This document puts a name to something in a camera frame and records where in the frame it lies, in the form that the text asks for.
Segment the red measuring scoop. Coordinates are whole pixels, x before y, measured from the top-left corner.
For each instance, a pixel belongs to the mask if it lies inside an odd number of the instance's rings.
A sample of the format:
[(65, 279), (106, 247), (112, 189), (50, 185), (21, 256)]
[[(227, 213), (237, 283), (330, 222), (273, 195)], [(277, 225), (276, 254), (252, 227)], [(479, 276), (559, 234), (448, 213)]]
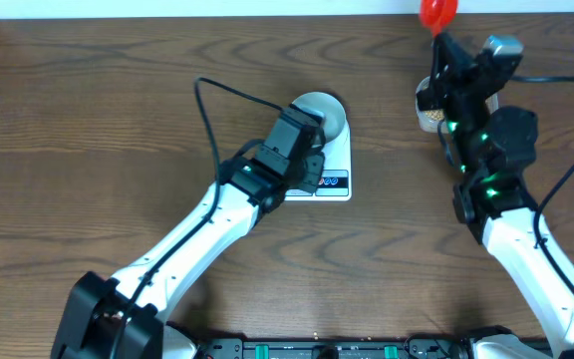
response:
[(451, 23), (457, 7), (458, 0), (422, 0), (420, 22), (435, 37)]

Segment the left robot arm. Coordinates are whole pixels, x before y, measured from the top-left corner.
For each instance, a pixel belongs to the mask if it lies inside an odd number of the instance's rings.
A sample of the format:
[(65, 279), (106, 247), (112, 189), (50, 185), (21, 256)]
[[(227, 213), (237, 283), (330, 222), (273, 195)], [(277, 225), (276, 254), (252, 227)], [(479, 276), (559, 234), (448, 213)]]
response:
[(103, 279), (72, 288), (51, 355), (65, 358), (193, 358), (196, 343), (168, 318), (189, 287), (291, 189), (317, 189), (333, 116), (295, 103), (269, 136), (217, 165), (196, 208), (157, 245)]

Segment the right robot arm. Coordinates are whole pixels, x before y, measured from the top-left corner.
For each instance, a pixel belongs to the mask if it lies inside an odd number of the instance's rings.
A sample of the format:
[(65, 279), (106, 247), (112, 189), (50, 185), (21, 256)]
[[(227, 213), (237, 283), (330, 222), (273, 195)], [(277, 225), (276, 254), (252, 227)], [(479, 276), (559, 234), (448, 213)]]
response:
[(492, 111), (487, 100), (522, 60), (512, 36), (491, 36), (476, 56), (447, 33), (432, 42), (429, 84), (416, 93), (419, 111), (441, 110), (439, 140), (462, 173), (453, 188), (457, 219), (505, 269), (537, 318), (554, 358), (574, 358), (574, 264), (543, 216), (547, 201), (527, 189), (536, 160), (538, 118), (515, 106)]

